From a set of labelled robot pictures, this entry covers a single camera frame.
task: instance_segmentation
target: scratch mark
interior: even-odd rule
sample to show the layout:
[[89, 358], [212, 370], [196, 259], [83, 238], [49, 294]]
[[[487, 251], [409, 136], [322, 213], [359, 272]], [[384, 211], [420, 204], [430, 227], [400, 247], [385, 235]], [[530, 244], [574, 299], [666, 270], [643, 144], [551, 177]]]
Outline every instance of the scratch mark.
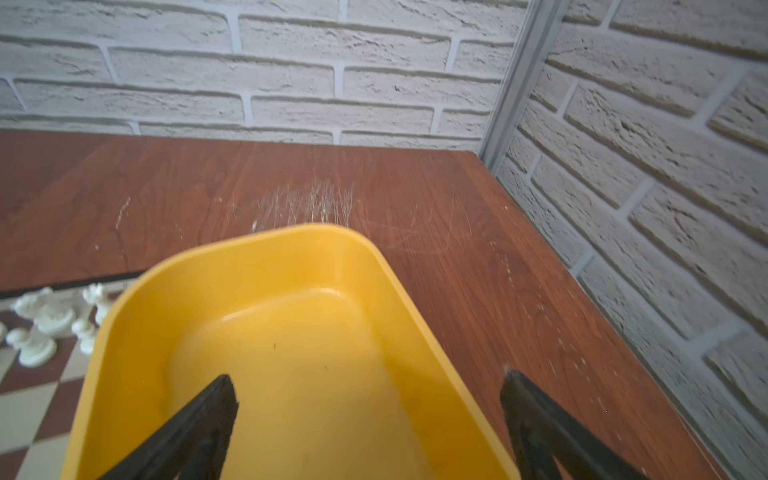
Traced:
[[448, 233], [451, 237], [453, 237], [453, 207], [456, 203], [456, 192], [453, 192], [453, 196], [451, 197], [451, 214], [448, 215]]
[[115, 230], [120, 229], [120, 222], [123, 221], [123, 213], [125, 213], [126, 209], [128, 209], [128, 205], [130, 205], [130, 204], [131, 204], [131, 198], [128, 197], [128, 200], [126, 200], [125, 203], [123, 204], [123, 206], [120, 207], [120, 213], [118, 214], [118, 221], [115, 222], [115, 224], [114, 224], [114, 229]]
[[354, 204], [354, 187], [352, 183], [349, 188], [341, 188], [327, 180], [313, 180], [306, 190], [279, 187], [256, 202], [259, 212], [251, 226], [251, 233], [283, 225], [315, 222], [348, 227]]
[[458, 204], [462, 206], [462, 210], [464, 210], [464, 217], [467, 219], [467, 227], [469, 227], [469, 234], [472, 235], [472, 224], [469, 222], [469, 215], [467, 215], [467, 209], [464, 208], [464, 202], [462, 202], [462, 199], [456, 195], [458, 198]]

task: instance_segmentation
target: white knight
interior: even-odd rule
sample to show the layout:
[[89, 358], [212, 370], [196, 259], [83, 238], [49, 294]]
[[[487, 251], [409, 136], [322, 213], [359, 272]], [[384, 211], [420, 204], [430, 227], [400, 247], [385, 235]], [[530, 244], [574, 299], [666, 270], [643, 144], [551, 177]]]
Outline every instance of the white knight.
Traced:
[[11, 309], [21, 318], [34, 322], [45, 335], [66, 335], [77, 314], [71, 306], [54, 300], [52, 295], [53, 290], [49, 286], [25, 293], [16, 299]]

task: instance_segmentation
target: chess square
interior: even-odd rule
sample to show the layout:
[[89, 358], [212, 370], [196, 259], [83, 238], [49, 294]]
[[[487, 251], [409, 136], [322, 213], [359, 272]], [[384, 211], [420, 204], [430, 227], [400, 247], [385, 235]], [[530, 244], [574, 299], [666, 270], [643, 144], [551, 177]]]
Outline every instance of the chess square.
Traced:
[[80, 343], [74, 346], [72, 354], [69, 356], [67, 366], [64, 367], [64, 372], [61, 374], [61, 381], [81, 379], [88, 371], [88, 362], [91, 361], [90, 355], [85, 355], [80, 350]]
[[39, 442], [56, 435], [62, 435], [72, 430], [74, 411], [78, 408], [80, 391], [83, 388], [83, 379], [71, 380], [59, 383], [56, 393], [53, 395], [48, 411], [43, 417], [35, 441]]
[[13, 362], [16, 361], [16, 350], [11, 347], [0, 346], [0, 382], [2, 382], [5, 374], [10, 370]]
[[16, 480], [58, 480], [68, 443], [69, 434], [52, 437], [29, 447]]
[[26, 447], [13, 452], [0, 453], [0, 480], [14, 480], [26, 455]]
[[57, 383], [0, 395], [0, 452], [29, 445], [53, 399]]
[[22, 319], [20, 316], [16, 315], [12, 310], [5, 310], [0, 312], [0, 323], [8, 327], [9, 332], [19, 327], [25, 328], [25, 329], [32, 328], [32, 322], [30, 322], [29, 320]]
[[26, 389], [44, 383], [57, 382], [67, 366], [67, 361], [78, 339], [69, 336], [56, 340], [56, 354], [43, 365], [34, 369], [28, 369], [19, 362], [15, 362], [8, 369], [0, 382], [0, 394], [14, 390]]

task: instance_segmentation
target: table surface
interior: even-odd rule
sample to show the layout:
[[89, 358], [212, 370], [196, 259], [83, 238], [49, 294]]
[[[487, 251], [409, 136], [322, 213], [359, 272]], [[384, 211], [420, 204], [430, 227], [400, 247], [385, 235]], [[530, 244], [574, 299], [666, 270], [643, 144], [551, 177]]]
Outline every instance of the table surface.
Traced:
[[0, 131], [0, 152], [0, 291], [348, 224], [383, 252], [507, 446], [510, 366], [651, 478], [726, 478], [473, 153], [23, 131]]

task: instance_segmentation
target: yellow plastic tray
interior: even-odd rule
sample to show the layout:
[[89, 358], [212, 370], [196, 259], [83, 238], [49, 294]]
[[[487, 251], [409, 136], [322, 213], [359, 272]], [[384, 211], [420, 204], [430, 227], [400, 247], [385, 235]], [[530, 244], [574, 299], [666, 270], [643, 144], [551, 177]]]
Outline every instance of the yellow plastic tray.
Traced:
[[519, 478], [382, 254], [327, 225], [188, 250], [123, 293], [62, 478], [102, 475], [221, 373], [222, 478]]

